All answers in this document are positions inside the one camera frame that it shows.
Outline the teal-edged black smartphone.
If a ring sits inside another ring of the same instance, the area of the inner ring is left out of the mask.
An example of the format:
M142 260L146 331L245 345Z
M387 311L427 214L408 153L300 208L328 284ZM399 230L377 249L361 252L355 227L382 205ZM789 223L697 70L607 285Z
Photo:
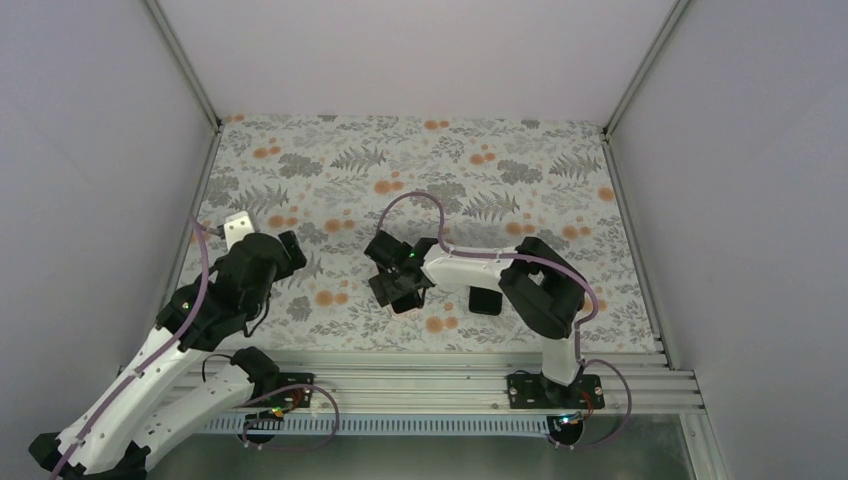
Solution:
M391 302L392 311L397 315L401 315L412 310L421 309L425 303L426 292L427 289L422 288L403 297L399 297Z

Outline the black phone case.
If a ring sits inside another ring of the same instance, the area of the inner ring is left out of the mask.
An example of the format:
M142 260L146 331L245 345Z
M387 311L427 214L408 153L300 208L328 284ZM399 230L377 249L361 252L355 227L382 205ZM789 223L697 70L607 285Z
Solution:
M480 287L470 287L468 310L473 314L499 316L503 309L503 294Z

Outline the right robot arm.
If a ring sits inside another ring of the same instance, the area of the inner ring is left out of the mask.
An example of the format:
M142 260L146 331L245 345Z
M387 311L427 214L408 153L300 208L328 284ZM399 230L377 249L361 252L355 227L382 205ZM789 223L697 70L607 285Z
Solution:
M497 316L509 303L541 338L544 399L565 407L578 397L577 316L589 285L541 239L527 237L506 249L461 249L430 237L410 245L380 230L364 254L377 268L368 281L376 301L396 314L422 308L426 291L435 287L466 287L470 311L481 315Z

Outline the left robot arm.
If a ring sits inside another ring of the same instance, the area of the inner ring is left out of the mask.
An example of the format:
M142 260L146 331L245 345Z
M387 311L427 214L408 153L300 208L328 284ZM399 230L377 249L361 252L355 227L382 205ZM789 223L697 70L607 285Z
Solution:
M133 361L97 402L28 452L52 477L144 479L173 448L224 411L270 402L285 376L254 346L185 397L163 402L176 383L224 339L267 308L273 284L305 267L293 231L247 233L191 284L176 290Z

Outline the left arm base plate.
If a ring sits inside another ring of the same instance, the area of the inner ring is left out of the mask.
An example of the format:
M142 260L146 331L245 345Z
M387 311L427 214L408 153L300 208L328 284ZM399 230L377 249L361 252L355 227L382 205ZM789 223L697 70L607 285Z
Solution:
M309 407L314 380L312 373L265 375L255 384L251 397L244 403L244 406L259 410L248 419L283 420L291 411Z

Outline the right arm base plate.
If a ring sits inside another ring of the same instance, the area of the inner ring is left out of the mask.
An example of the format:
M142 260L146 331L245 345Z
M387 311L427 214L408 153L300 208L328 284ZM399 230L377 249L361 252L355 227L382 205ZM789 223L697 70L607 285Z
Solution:
M506 376L506 390L512 409L604 409L605 399L598 375L580 371L563 386L541 373L517 370Z

